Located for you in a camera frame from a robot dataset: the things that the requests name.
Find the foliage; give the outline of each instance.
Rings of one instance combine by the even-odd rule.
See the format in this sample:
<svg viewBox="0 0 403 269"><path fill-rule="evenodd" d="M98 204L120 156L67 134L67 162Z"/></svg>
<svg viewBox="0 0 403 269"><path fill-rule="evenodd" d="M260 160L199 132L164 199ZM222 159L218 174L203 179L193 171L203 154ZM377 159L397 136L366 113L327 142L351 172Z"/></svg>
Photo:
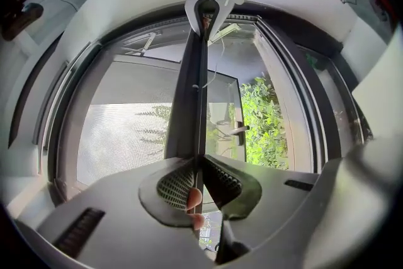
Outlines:
<svg viewBox="0 0 403 269"><path fill-rule="evenodd" d="M237 127L236 118L235 118L235 104L229 103L228 114L229 114L229 119L231 120L231 126L233 129L235 129ZM231 150L231 158L237 159L238 158L237 139L236 139L236 136L234 136L234 135L232 135L230 138L231 138L231 143L230 143L229 149Z"/></svg>
<svg viewBox="0 0 403 269"><path fill-rule="evenodd" d="M316 64L317 64L317 59L315 57L313 57L310 54L306 54L305 58L307 59L308 63L310 66L312 66L314 69L318 69Z"/></svg>
<svg viewBox="0 0 403 269"><path fill-rule="evenodd" d="M272 85L263 77L241 86L246 132L246 161L287 169L287 140L280 105Z"/></svg>
<svg viewBox="0 0 403 269"><path fill-rule="evenodd" d="M206 154L217 153L217 141L219 139L219 130L210 120L207 120L206 128Z"/></svg>
<svg viewBox="0 0 403 269"><path fill-rule="evenodd" d="M166 105L156 105L152 107L153 111L151 112L140 112L137 115L147 115L152 117L159 117L164 120L166 124L166 128L169 123L169 116L171 115L171 107ZM165 142L166 142L166 134L167 130L154 130L154 129L145 129L142 131L143 134L154 135L153 139L148 139L145 137L140 138L142 142L146 142L148 144L159 144L162 145L162 148L157 152L153 152L150 155L159 154L164 150Z"/></svg>

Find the glass door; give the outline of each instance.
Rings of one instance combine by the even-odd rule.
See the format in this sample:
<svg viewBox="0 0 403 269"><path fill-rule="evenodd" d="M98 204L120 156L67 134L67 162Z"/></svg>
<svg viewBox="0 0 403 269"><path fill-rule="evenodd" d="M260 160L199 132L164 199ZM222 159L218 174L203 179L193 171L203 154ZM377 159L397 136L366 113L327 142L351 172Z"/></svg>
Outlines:
<svg viewBox="0 0 403 269"><path fill-rule="evenodd" d="M215 76L207 90L206 154L246 161L245 131L238 80Z"/></svg>

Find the ventilation grille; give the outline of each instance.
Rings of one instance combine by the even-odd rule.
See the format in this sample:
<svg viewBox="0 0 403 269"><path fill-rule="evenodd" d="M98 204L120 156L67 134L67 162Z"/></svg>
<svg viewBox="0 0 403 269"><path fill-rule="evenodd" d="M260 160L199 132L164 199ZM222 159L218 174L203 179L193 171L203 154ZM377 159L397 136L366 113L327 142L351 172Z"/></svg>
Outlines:
<svg viewBox="0 0 403 269"><path fill-rule="evenodd" d="M76 258L104 215L103 211L86 209L56 240L54 246L71 258Z"/></svg>
<svg viewBox="0 0 403 269"><path fill-rule="evenodd" d="M179 210L186 210L189 190L193 184L193 170L189 165L165 176L158 183L157 191L159 196L170 206Z"/></svg>
<svg viewBox="0 0 403 269"><path fill-rule="evenodd" d="M208 192L221 209L241 194L241 182L210 161L203 163L203 182Z"/></svg>
<svg viewBox="0 0 403 269"><path fill-rule="evenodd" d="M299 190L303 190L303 191L307 191L307 192L311 191L311 189L313 189L313 187L314 187L313 184L304 183L302 181L295 181L295 180L286 180L284 182L284 185L298 188Z"/></svg>

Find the mesh screen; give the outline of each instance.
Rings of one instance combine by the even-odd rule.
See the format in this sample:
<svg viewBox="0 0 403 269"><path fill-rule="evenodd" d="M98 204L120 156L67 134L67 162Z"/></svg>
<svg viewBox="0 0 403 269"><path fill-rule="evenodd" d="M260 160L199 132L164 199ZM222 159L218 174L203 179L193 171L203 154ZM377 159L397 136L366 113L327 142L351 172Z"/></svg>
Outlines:
<svg viewBox="0 0 403 269"><path fill-rule="evenodd" d="M158 183L158 194L176 209L186 210L189 190L193 186L191 165L185 166L167 176Z"/></svg>
<svg viewBox="0 0 403 269"><path fill-rule="evenodd" d="M77 180L90 185L162 160L170 111L170 103L91 105L82 128Z"/></svg>
<svg viewBox="0 0 403 269"><path fill-rule="evenodd" d="M172 103L178 73L163 67L114 62L103 76L91 104Z"/></svg>

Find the gray plastic surface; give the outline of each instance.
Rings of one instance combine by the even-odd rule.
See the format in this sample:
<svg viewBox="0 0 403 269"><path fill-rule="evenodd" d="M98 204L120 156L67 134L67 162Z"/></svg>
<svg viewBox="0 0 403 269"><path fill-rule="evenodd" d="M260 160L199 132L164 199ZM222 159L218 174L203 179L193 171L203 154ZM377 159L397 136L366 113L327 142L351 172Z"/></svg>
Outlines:
<svg viewBox="0 0 403 269"><path fill-rule="evenodd" d="M326 163L318 178L218 157L253 175L262 186L262 197L246 219L225 221L230 240L251 250L224 266L343 267L377 233L392 206L402 177L401 143L402 138L396 137L356 147L344 159ZM95 268L213 267L191 229L162 225L138 199L140 182L178 161L165 160L99 180L58 207L39 233L52 243L85 208L94 207L106 214L78 261ZM315 185L307 192L284 185L289 179ZM49 258L52 248L46 248Z"/></svg>
<svg viewBox="0 0 403 269"><path fill-rule="evenodd" d="M87 207L94 207L105 215L77 257L85 265L93 268L212 267L213 262L203 254L192 229L165 226L140 204L138 191L142 180L169 167L172 161L160 161L97 181L55 209L38 232L53 243ZM163 199L161 203L169 206Z"/></svg>

